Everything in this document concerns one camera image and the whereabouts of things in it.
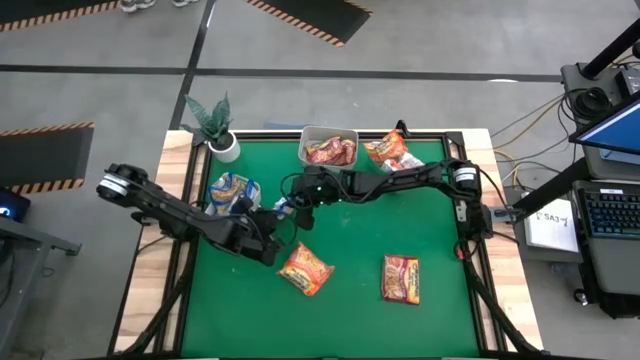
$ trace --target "desk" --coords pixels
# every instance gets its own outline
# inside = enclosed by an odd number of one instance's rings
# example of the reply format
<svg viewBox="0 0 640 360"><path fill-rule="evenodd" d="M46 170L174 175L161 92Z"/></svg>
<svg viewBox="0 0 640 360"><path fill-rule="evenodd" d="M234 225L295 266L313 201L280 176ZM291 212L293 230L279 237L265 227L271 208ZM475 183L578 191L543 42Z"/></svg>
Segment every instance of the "desk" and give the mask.
<svg viewBox="0 0 640 360"><path fill-rule="evenodd" d="M444 130L413 130L416 132L443 132ZM500 177L493 155L489 133L486 129L451 130L462 132L467 158L483 168L498 184ZM187 171L187 163L191 151L191 135L183 131L170 131L165 138L156 182L175 196L183 193L183 182ZM191 186L189 199L197 198L197 189L203 170L204 151L192 156L196 162L194 183ZM488 181L483 181L483 202L488 206L500 206L496 191ZM496 230L513 234L510 227L496 225ZM139 246L159 237L155 227L144 229ZM110 351L126 349L153 317L163 296L163 288L167 276L167 268L172 243L163 241L146 249L135 261L132 276L127 284L124 302L116 323ZM493 277L497 299L514 325L534 346L542 348L542 342L536 323L533 306L529 296L522 263L517 246L507 240L496 237L487 241L487 253L490 271ZM179 306L176 304L168 320L165 339L166 349L172 348L174 331ZM488 311L481 305L482 322L486 334L487 347L496 348L493 336L493 325Z"/></svg>

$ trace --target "green mat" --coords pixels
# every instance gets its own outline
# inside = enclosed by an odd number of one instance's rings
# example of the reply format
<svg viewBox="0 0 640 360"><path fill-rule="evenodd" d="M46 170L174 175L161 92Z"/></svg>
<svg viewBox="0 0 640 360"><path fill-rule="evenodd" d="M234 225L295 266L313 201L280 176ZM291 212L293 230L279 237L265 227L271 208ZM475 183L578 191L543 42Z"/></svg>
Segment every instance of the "green mat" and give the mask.
<svg viewBox="0 0 640 360"><path fill-rule="evenodd" d="M256 180L262 206L280 198L280 180L302 167L297 141L244 141L232 164L212 164L209 183L230 171ZM425 162L444 159L439 141L414 141ZM362 145L356 170L372 170ZM375 202L317 208L302 241L336 270L313 297L273 267L234 257L200 241L185 326L185 357L472 357L478 355L453 205L435 189L414 189ZM291 239L292 224L278 229ZM382 300L384 254L420 259L418 306Z"/></svg>

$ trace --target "concrete floor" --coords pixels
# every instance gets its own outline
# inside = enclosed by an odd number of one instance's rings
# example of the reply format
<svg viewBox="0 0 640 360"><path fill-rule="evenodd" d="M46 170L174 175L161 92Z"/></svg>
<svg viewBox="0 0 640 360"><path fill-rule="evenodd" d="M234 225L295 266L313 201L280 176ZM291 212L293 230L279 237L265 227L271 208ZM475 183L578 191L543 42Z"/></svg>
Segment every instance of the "concrete floor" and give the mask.
<svg viewBox="0 0 640 360"><path fill-rule="evenodd" d="M199 67L551 74L588 61L639 14L633 0L358 0L373 17L342 49L240 0L218 0ZM168 1L126 16L100 13L0 33L0 64L186 67L205 3ZM0 130L71 121L97 124L86 185L32 196L29 223L83 243L53 256L16 351L27 358L103 355L139 234L128 212L95 195L102 170L127 162L155 171L182 76L0 72ZM268 122L388 128L483 127L496 131L562 92L553 83L232 78L196 76L190 94L213 106L229 93L236 129ZM185 123L193 124L189 113ZM515 127L494 139L500 144ZM555 115L506 147L515 157L564 136ZM562 169L572 147L535 160ZM510 169L501 166L506 175ZM552 173L521 171L528 186ZM640 322L610 320L573 302L546 264L525 263L545 348L553 353L637 359Z"/></svg>

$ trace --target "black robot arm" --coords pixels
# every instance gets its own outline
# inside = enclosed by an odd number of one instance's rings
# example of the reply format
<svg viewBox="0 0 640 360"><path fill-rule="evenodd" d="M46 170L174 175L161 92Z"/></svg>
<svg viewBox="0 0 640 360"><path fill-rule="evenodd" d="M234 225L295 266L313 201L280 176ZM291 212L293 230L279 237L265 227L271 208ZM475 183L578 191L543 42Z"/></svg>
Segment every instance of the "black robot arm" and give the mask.
<svg viewBox="0 0 640 360"><path fill-rule="evenodd" d="M271 234L277 217L273 211L251 210L251 200L241 198L232 215L212 216L190 206L149 181L147 173L131 165L112 164L97 188L98 195L125 208L138 208L132 214L158 220L162 232L178 241L202 236L211 245L271 266L282 243Z"/></svg>
<svg viewBox="0 0 640 360"><path fill-rule="evenodd" d="M480 169L469 161L451 159L384 175L358 171L333 173L323 167L309 166L293 179L289 199L297 209L296 223L309 230L313 227L314 207L339 201L361 204L386 193L420 187L436 188L455 201L461 241L479 243L493 236L491 214L481 201ZM540 353L527 342L491 296L475 270L469 249L462 246L460 251L470 277L469 285L480 295L516 350Z"/></svg>

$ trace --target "white paper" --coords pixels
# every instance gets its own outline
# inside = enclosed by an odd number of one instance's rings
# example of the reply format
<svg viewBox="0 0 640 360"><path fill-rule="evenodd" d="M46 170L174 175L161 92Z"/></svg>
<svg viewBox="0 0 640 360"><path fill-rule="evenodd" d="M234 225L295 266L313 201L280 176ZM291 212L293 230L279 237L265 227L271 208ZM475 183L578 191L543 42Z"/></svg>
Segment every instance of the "white paper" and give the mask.
<svg viewBox="0 0 640 360"><path fill-rule="evenodd" d="M527 245L578 252L569 200L557 199L524 221Z"/></svg>

